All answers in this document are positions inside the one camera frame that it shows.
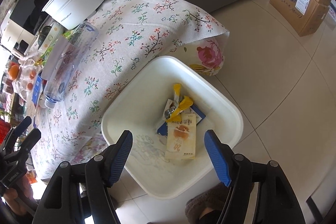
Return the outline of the rose pattern under cloth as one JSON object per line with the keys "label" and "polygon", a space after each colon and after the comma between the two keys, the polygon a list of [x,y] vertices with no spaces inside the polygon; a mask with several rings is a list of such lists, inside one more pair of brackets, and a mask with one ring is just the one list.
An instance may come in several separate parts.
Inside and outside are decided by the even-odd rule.
{"label": "rose pattern under cloth", "polygon": [[181,60],[200,75],[214,76],[224,64],[224,56],[215,37],[182,47]]}

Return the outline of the floral tablecloth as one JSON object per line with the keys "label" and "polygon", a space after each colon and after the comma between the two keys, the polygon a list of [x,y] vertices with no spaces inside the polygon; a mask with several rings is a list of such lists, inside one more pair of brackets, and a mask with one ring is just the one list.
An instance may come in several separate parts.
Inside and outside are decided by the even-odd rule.
{"label": "floral tablecloth", "polygon": [[223,53],[229,31],[211,14],[183,0],[105,0],[90,24],[99,31],[52,109],[38,108],[42,133],[31,151],[39,179],[63,161],[86,162],[107,143],[102,116],[134,76],[153,58],[181,58],[182,47],[215,37]]}

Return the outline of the white plastic trash bin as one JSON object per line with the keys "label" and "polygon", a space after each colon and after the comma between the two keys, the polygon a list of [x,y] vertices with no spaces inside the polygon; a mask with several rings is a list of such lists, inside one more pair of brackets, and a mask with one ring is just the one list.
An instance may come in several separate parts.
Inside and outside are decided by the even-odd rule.
{"label": "white plastic trash bin", "polygon": [[[191,97],[206,116],[197,125],[192,160],[165,159],[166,147],[157,134],[175,83],[182,85],[182,94]],[[230,100],[171,56],[148,63],[112,102],[101,123],[108,144],[116,143],[125,130],[133,134],[125,169],[147,194],[160,200],[179,196],[213,169],[204,145],[207,130],[214,130],[221,142],[235,147],[243,127],[242,115]]]}

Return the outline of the green onion rings bag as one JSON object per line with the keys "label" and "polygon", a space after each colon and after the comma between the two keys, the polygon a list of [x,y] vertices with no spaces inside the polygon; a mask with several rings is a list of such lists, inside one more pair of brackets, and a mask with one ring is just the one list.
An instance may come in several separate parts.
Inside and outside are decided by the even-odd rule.
{"label": "green onion rings bag", "polygon": [[66,52],[66,50],[74,46],[79,40],[79,36],[85,30],[85,23],[82,22],[73,30],[67,30],[64,32],[63,28],[56,22],[50,26],[51,30],[46,36],[44,43],[39,51],[43,54],[35,61],[34,65],[44,67],[49,60],[51,64],[58,62],[60,56]]}

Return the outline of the lower cardboard box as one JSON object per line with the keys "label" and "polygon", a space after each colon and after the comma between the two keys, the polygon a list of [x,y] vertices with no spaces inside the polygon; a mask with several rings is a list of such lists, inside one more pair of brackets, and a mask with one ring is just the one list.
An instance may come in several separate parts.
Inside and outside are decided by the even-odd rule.
{"label": "lower cardboard box", "polygon": [[316,0],[270,0],[270,4],[300,37],[315,33],[329,10]]}

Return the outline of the small tangerine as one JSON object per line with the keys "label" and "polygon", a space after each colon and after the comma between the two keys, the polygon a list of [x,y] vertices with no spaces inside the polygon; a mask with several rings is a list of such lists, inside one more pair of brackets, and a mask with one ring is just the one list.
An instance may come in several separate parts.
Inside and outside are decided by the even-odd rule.
{"label": "small tangerine", "polygon": [[34,79],[35,76],[37,75],[36,71],[35,70],[32,70],[31,73],[30,73],[30,79]]}
{"label": "small tangerine", "polygon": [[32,84],[32,83],[28,83],[28,84],[27,84],[27,89],[28,89],[28,90],[32,90],[32,89],[33,89],[33,87],[34,87],[34,86],[33,86],[33,84]]}

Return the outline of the brown knitted slipper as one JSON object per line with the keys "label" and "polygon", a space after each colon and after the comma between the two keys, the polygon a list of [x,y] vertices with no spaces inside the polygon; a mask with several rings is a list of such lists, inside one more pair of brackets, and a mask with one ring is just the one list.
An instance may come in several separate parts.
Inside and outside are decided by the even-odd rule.
{"label": "brown knitted slipper", "polygon": [[189,223],[217,223],[229,194],[223,183],[195,196],[186,203],[185,215]]}

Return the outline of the blue flat packet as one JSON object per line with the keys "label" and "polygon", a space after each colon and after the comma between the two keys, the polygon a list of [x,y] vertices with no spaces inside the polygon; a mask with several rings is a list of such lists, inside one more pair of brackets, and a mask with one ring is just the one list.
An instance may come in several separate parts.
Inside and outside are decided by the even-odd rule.
{"label": "blue flat packet", "polygon": [[[206,115],[196,105],[189,107],[183,113],[184,114],[195,114],[197,124],[199,124],[206,117]],[[163,124],[157,129],[157,134],[161,136],[167,136],[167,130],[168,130],[167,122],[163,122]]]}

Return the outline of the clear plastic water bottle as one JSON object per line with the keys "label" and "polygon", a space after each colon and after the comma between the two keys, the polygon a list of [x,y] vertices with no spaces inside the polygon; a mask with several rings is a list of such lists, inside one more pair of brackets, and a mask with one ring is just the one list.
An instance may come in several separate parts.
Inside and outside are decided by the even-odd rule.
{"label": "clear plastic water bottle", "polygon": [[64,100],[66,87],[71,77],[75,73],[79,63],[89,47],[97,39],[99,31],[87,21],[85,30],[79,36],[77,43],[69,47],[64,52],[58,62],[50,63],[48,60],[42,70],[42,79],[46,80],[46,86],[43,89],[45,96],[45,106],[52,109],[58,102]]}

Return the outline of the yellow crumpled wrapper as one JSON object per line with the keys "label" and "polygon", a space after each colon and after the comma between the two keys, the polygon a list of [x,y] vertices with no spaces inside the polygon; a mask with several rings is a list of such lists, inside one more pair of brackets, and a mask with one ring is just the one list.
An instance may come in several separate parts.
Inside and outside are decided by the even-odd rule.
{"label": "yellow crumpled wrapper", "polygon": [[167,123],[181,122],[182,113],[189,107],[191,107],[194,103],[194,101],[188,96],[183,96],[183,98],[181,99],[181,88],[182,85],[180,83],[173,85],[174,90],[173,103],[164,112],[165,121]]}

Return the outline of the large orange fruit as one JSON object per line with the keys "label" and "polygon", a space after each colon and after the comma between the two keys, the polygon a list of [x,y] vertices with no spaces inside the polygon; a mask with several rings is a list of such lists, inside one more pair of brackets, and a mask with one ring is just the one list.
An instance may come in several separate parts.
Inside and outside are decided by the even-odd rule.
{"label": "large orange fruit", "polygon": [[20,71],[20,66],[18,64],[14,64],[9,69],[9,76],[12,80],[15,80],[18,77]]}

